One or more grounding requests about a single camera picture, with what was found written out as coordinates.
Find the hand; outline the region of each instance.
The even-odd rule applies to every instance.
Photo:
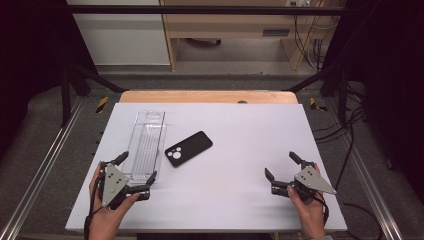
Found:
[[[97,189],[95,185],[96,179],[100,174],[100,164],[97,166],[94,172],[93,179],[90,182],[90,197],[94,189]],[[96,214],[93,215],[93,219],[90,224],[90,236],[89,239],[114,239],[118,233],[119,225],[125,214],[131,208],[131,206],[137,201],[139,194],[133,194],[125,199],[116,210],[109,210],[102,208],[102,203],[98,194],[95,194],[93,211],[100,209]]]
[[[319,171],[318,165],[314,165],[315,170]],[[305,202],[299,197],[299,194],[293,187],[288,188],[289,197],[299,214],[300,226],[303,235],[307,238],[320,238],[325,236],[323,206],[314,199],[308,199]],[[315,197],[322,199],[322,193],[316,193]]]

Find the power cord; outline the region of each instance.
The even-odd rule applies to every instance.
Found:
[[[340,181],[341,181],[341,179],[342,179],[342,177],[343,177],[343,174],[344,174],[344,171],[345,171],[345,169],[346,169],[346,166],[347,166],[347,162],[348,162],[348,160],[349,160],[349,156],[350,156],[350,153],[351,153],[351,151],[352,151],[352,149],[353,149],[353,143],[354,143],[354,132],[353,132],[353,124],[355,123],[355,122],[357,122],[358,120],[360,120],[361,118],[363,118],[365,115],[364,115],[364,110],[363,110],[363,107],[361,106],[361,107],[358,107],[357,109],[355,109],[352,113],[351,113],[351,116],[350,116],[350,119],[349,119],[349,121],[348,121],[348,129],[346,130],[346,132],[345,133],[343,133],[342,135],[344,135],[344,134],[346,134],[347,133],[347,131],[349,131],[350,132],[350,135],[351,135],[351,142],[350,142],[350,144],[349,144],[349,148],[348,148],[348,151],[347,151],[347,154],[346,154],[346,156],[345,156],[345,159],[344,159],[344,161],[343,161],[343,165],[342,165],[342,168],[341,168],[341,170],[340,170],[340,173],[339,173],[339,176],[338,176],[338,178],[337,178],[337,182],[336,182],[336,184],[335,184],[335,187],[334,187],[334,189],[337,191],[338,190],[338,188],[339,188],[339,185],[340,185]],[[331,125],[331,126],[329,126],[329,127],[327,127],[327,128],[324,128],[324,129],[318,129],[318,130],[315,130],[315,131],[322,131],[322,130],[328,130],[328,129],[331,129],[332,127],[334,127],[334,126],[336,126],[336,125],[339,125],[338,123],[336,123],[336,124],[333,124],[333,125]],[[322,140],[322,139],[325,139],[325,138],[328,138],[328,137],[331,137],[331,136],[333,136],[333,135],[335,135],[337,132],[339,132],[341,129],[343,129],[343,128],[339,128],[339,129],[337,129],[336,131],[334,131],[334,132],[332,132],[332,133],[330,133],[330,134],[328,134],[327,136],[325,136],[325,137],[322,137],[322,138],[319,138],[320,140]],[[382,230],[382,228],[381,228],[381,226],[380,226],[380,224],[379,224],[379,221],[378,221],[378,219],[377,219],[377,217],[371,212],[371,211],[369,211],[368,209],[366,209],[366,208],[364,208],[364,207],[362,207],[362,206],[359,206],[359,205],[356,205],[356,204],[353,204],[353,203],[341,203],[341,205],[342,206],[348,206],[348,207],[354,207],[354,208],[357,208],[357,209],[360,209],[360,210],[362,210],[362,211],[364,211],[365,213],[367,213],[368,215],[370,215],[372,218],[373,218],[373,220],[377,223],[377,226],[378,226],[378,229],[379,229],[379,234],[378,234],[378,237],[377,237],[377,239],[378,240],[380,240],[380,239],[382,239],[382,237],[383,237],[383,230]],[[349,230],[347,231],[347,233],[352,237],[352,238],[354,238],[354,239],[356,239],[356,240],[361,240],[358,236],[356,236],[356,235],[354,235],[352,232],[350,232]]]
[[[102,209],[103,207],[100,207],[99,209],[97,209],[96,211],[93,212],[93,208],[94,208],[94,199],[96,198],[96,192],[99,186],[99,182],[102,178],[102,176],[104,175],[104,173],[100,173],[100,176],[96,178],[96,181],[94,183],[94,189],[93,192],[91,193],[91,198],[90,198],[90,210],[88,212],[88,216],[85,218],[85,222],[84,222],[84,239],[88,240],[89,236],[90,236],[90,224],[91,224],[91,220],[93,220],[93,216],[94,214],[96,214],[100,209]]]

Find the floor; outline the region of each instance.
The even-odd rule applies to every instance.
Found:
[[[219,46],[209,42],[185,40],[178,56],[175,71],[146,66],[101,66],[99,69],[104,78],[129,89],[282,90],[316,72],[307,61],[303,62],[300,71],[291,71],[284,49],[279,40],[275,39],[223,39]],[[74,125],[70,132],[63,133],[60,129],[62,112],[59,88],[33,98],[28,115],[14,139],[14,145],[1,161],[0,201],[3,207],[0,209],[0,225],[7,226],[11,223],[10,220],[18,223],[14,225],[15,230],[19,230],[19,234],[15,235],[17,239],[82,239],[80,234],[66,231],[64,225],[101,141],[113,103],[120,96],[95,82],[89,81],[89,84],[92,87],[89,97],[72,97],[74,106],[80,106],[81,113],[73,119]],[[317,82],[296,94],[299,102],[304,105],[311,129],[316,130],[316,138],[334,130],[320,129],[337,123],[331,110],[334,107],[334,98],[322,98],[318,91],[320,85]],[[357,91],[363,91],[360,84],[351,85]],[[109,97],[108,103],[101,113],[96,113],[98,103],[104,96]],[[311,98],[316,101],[318,108],[311,108]],[[355,96],[350,96],[348,107],[351,111],[348,115],[360,105]],[[357,121],[353,129],[355,152],[351,155],[339,188],[339,201],[345,203],[341,205],[342,212],[350,232],[360,239],[377,239],[379,233],[377,223],[368,213],[350,207],[350,204],[356,204],[382,216],[382,219],[378,219],[381,223],[385,223],[387,218],[393,218],[394,225],[383,226],[383,229],[399,230],[402,236],[400,239],[424,239],[422,203],[401,172],[387,169],[384,152],[381,151],[375,132],[366,118]],[[60,134],[65,136],[65,141],[61,145],[52,146]],[[338,135],[328,142],[317,141],[333,185],[347,153],[346,143],[350,139],[346,136],[349,134]],[[51,147],[58,152],[49,152]],[[50,163],[47,156],[53,156]],[[371,176],[374,183],[372,186],[369,181],[361,181],[363,178],[360,175],[364,173],[361,163]],[[45,171],[45,177],[37,178],[38,184],[32,183],[34,176],[39,176],[40,171]],[[377,197],[369,195],[373,190],[367,188],[373,187],[377,189]],[[383,201],[383,210],[388,210],[389,215],[378,214],[381,204],[375,204],[375,201],[379,197]],[[24,209],[20,202],[26,203],[29,209],[24,210],[21,215],[14,214],[16,210]],[[134,239],[131,234],[122,234],[119,237]],[[352,239],[352,236],[344,232],[333,233],[333,237]],[[297,233],[281,233],[279,238],[299,237]],[[383,238],[399,239],[387,232]]]

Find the black metal pole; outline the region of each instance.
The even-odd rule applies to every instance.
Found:
[[[141,5],[44,5],[54,11],[76,14],[219,14],[344,16],[364,9],[346,7],[263,7],[263,6],[141,6]]]

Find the black curtain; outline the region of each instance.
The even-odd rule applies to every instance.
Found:
[[[97,74],[72,14],[43,8],[50,3],[67,4],[66,0],[0,3],[0,159],[26,115],[29,100],[59,86],[64,67],[79,65]]]
[[[363,26],[345,70],[349,81],[365,85],[367,113],[387,157],[424,202],[423,7],[418,0],[382,0]],[[327,64],[334,61],[354,23],[340,24]]]

